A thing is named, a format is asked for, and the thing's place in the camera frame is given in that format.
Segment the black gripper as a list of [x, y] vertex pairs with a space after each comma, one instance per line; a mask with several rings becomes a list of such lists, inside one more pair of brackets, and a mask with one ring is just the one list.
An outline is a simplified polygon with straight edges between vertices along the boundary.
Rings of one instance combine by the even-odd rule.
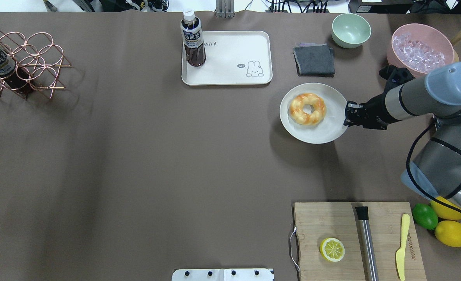
[[384, 116], [385, 96], [379, 94], [366, 103], [357, 104], [347, 101], [345, 105], [344, 126], [362, 126], [366, 129], [387, 130], [388, 124], [381, 119]]

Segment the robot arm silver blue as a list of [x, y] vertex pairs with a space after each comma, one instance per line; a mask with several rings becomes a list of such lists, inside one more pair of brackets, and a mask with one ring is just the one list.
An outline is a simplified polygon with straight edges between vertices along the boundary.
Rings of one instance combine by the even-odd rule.
[[348, 101], [344, 125], [385, 130], [391, 123], [432, 114], [421, 136], [435, 131], [415, 158], [413, 142], [401, 180], [425, 199], [449, 200], [450, 210], [461, 213], [461, 62], [419, 78], [396, 66], [382, 69], [380, 75], [386, 80], [384, 92], [366, 103]]

